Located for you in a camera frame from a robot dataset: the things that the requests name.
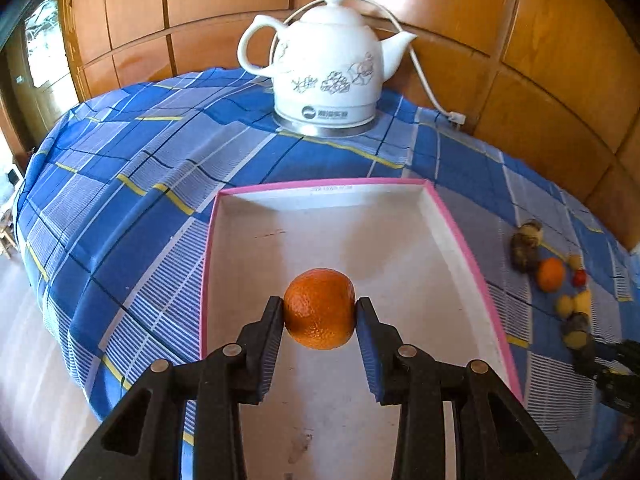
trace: ceramic teapot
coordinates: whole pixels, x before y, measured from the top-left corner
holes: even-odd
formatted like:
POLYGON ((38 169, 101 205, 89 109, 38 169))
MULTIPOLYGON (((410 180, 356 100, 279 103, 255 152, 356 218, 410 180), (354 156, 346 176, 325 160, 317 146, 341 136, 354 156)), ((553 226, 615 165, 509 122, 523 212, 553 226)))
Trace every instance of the ceramic teapot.
POLYGON ((289 121, 348 128, 372 121, 382 83, 398 69, 402 54, 416 36, 399 32, 379 41, 343 0, 324 0, 287 26, 258 15, 238 44, 242 68, 273 81, 275 111, 289 121), (246 56, 256 30, 273 27, 279 43, 274 61, 260 68, 246 56))

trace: white cable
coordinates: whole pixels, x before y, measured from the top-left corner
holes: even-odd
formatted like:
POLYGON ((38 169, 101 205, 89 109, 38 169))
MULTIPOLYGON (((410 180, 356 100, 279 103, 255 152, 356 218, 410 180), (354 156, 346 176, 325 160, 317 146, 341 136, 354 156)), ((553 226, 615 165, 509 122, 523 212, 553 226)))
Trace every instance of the white cable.
MULTIPOLYGON (((393 24, 393 26, 396 28, 397 32, 402 32, 404 31, 404 29, 401 27, 400 23, 398 22, 398 19, 394 16, 394 14, 387 9, 386 7, 380 5, 377 2, 374 2, 373 0, 360 0, 361 2, 365 2, 368 3, 370 5, 373 5, 374 7, 379 8, 380 10, 382 10, 386 16, 388 17, 389 21, 393 24)), ((324 2, 324 0, 314 0, 312 2, 309 2, 308 4, 306 4, 303 7, 300 7, 298 10, 296 10, 292 15, 290 15, 286 20, 284 20, 284 24, 287 25, 287 23, 290 23, 291 20, 293 20, 297 15, 300 14, 300 12, 303 12, 307 9, 309 9, 310 7, 313 7, 314 5, 320 4, 324 2)), ((275 51, 275 46, 276 46, 276 42, 277 42, 277 36, 273 37, 273 41, 271 41, 271 48, 269 50, 269 63, 273 63, 273 55, 274 55, 274 51, 275 51)), ((427 97, 430 99, 430 101, 433 103, 433 105, 438 109, 438 111, 443 114, 444 116, 447 117, 447 119, 455 124, 464 124, 465 120, 466 120, 466 116, 464 114, 461 114, 459 112, 447 112, 438 102, 438 100, 436 99, 436 96, 433 94, 433 91, 431 90, 431 87, 429 86, 429 83, 427 81, 426 76, 424 75, 424 72, 422 71, 422 67, 420 66, 420 61, 418 61, 418 56, 415 53, 414 48, 411 46, 411 44, 409 45, 409 56, 411 57, 411 61, 413 61, 414 63, 414 68, 416 73, 418 74, 418 79, 420 80, 420 83, 422 84, 422 88, 424 89, 424 91, 427 94, 427 97)))

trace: tablecloth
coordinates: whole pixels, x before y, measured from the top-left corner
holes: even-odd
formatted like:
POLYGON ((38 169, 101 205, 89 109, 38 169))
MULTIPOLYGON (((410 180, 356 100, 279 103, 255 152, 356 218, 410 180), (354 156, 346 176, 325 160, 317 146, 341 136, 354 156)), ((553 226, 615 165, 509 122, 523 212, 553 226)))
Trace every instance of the tablecloth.
MULTIPOLYGON (((593 333, 615 342, 640 337, 629 255, 615 238, 521 161, 391 91, 378 102, 375 128, 351 139, 279 131, 272 109, 264 78, 242 70, 188 73, 79 104, 32 158, 14 205, 18 241, 44 323, 97 416, 156 358, 198 358, 204 247, 220 189, 421 177, 435 183, 484 274, 526 408, 575 474, 599 478, 622 446, 619 417, 598 403, 592 381, 573 373, 556 295, 511 269, 508 243, 518 224, 538 218, 543 255, 581 254, 593 333)), ((186 478, 193 417, 190 402, 186 478)))

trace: metal rivet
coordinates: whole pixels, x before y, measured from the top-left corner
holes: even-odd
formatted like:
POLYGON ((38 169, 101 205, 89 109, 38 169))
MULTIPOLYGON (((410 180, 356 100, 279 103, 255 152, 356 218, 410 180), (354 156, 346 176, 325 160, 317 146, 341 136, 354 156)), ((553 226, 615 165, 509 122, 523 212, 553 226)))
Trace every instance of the metal rivet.
POLYGON ((169 367, 169 361, 166 359, 156 359, 151 363, 151 371, 159 374, 169 367))
POLYGON ((402 345, 402 346, 398 349, 398 353, 399 353, 402 357, 415 357, 415 355, 418 353, 418 351, 415 349, 415 346, 411 346, 411 345, 402 345))
POLYGON ((489 365, 480 359, 476 359, 475 361, 471 361, 471 369, 476 374, 485 374, 489 371, 489 365))
POLYGON ((231 343, 222 349, 222 353, 227 357, 236 357, 242 353, 242 347, 238 343, 231 343))

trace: white kettle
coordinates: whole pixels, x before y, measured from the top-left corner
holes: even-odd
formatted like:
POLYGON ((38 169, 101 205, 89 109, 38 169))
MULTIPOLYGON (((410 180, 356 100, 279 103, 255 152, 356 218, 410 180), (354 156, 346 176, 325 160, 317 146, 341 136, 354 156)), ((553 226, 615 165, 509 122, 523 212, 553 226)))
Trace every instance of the white kettle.
POLYGON ((287 129, 305 135, 318 128, 342 130, 334 136, 360 133, 357 127, 376 116, 382 83, 396 72, 405 48, 416 37, 403 31, 381 42, 362 16, 342 1, 324 0, 325 5, 308 10, 289 26, 260 14, 240 39, 240 65, 272 79, 274 118, 287 129), (249 63, 246 48, 262 27, 275 28, 279 43, 273 63, 260 68, 249 63))

